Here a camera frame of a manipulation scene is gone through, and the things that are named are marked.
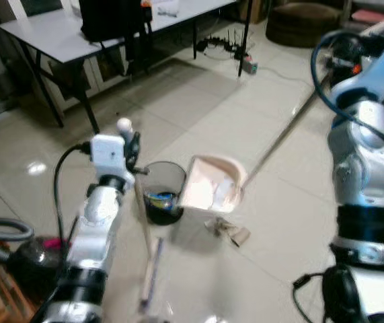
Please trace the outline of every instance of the cushion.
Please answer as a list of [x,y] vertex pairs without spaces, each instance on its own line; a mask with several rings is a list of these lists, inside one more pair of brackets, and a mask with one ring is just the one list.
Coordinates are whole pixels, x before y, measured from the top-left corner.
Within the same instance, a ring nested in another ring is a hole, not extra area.
[[274,8],[270,19],[288,26],[319,28],[322,24],[338,24],[340,10],[319,3],[288,3]]
[[335,7],[338,9],[343,9],[344,1],[345,0],[272,0],[272,7],[278,7],[279,5],[286,5],[287,3],[311,2],[311,3],[320,3],[321,5],[328,5],[330,7]]
[[352,19],[357,22],[376,24],[384,20],[384,13],[360,9],[352,14]]
[[341,11],[319,3],[289,3],[272,10],[266,36],[278,44],[314,47],[321,37],[340,27]]
[[359,8],[384,12],[384,0],[353,0]]

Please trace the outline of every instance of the trash can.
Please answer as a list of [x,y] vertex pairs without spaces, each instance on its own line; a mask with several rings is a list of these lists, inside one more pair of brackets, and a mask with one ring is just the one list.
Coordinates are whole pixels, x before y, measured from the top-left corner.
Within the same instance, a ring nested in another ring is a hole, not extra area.
[[157,161],[147,166],[149,173],[140,175],[147,217],[157,225],[177,222],[183,209],[177,207],[186,171],[170,161]]

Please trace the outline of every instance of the dustpan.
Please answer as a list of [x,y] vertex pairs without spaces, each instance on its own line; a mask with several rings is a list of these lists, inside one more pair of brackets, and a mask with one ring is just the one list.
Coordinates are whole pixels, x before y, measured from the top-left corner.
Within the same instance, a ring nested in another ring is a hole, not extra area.
[[232,212],[243,198],[247,178],[244,167],[234,159],[216,155],[195,155],[178,206],[220,215]]

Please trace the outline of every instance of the white table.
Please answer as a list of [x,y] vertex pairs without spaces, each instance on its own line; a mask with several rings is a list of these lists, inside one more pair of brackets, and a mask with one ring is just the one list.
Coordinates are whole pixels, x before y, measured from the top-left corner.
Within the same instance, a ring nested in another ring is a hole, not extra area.
[[[195,19],[200,15],[226,7],[236,3],[237,0],[180,0],[180,12],[178,17],[167,17],[153,15],[151,27],[153,32],[157,32],[168,27],[193,20],[194,22],[194,57],[196,58],[196,23]],[[251,15],[252,0],[249,0],[247,20],[245,22],[245,36],[243,37],[243,48],[246,48],[249,17]],[[41,87],[42,93],[50,106],[54,117],[60,127],[63,122],[57,112],[46,88],[41,75],[53,81],[59,87],[67,90],[75,96],[85,107],[90,123],[95,133],[99,133],[99,127],[91,110],[84,85],[79,77],[76,77],[76,84],[73,87],[67,86],[60,79],[53,77],[40,66],[41,54],[54,59],[62,64],[68,64],[72,69],[79,73],[79,68],[85,59],[95,56],[102,52],[99,43],[89,43],[81,32],[82,20],[73,14],[72,11],[63,9],[56,10],[33,17],[27,17],[0,25],[9,35],[16,38],[28,60],[35,76]],[[122,39],[109,40],[104,42],[106,48],[123,45]],[[34,60],[28,50],[28,46],[36,50],[36,60]]]

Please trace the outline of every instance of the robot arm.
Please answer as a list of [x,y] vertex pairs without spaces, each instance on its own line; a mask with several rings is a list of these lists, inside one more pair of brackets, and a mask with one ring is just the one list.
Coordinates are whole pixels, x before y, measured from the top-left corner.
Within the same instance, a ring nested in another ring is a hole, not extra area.
[[[126,167],[132,129],[120,133],[122,136],[96,135],[91,140],[91,160],[99,183],[89,190],[80,211],[66,268],[43,323],[102,322],[101,304],[120,227],[122,197],[135,183],[130,172],[135,163]],[[133,151],[135,162],[138,152]]]
[[[374,31],[384,33],[384,23]],[[384,134],[384,52],[335,85],[330,100]],[[339,206],[330,245],[336,266],[323,275],[326,316],[335,323],[384,322],[384,140],[337,116],[328,143]]]

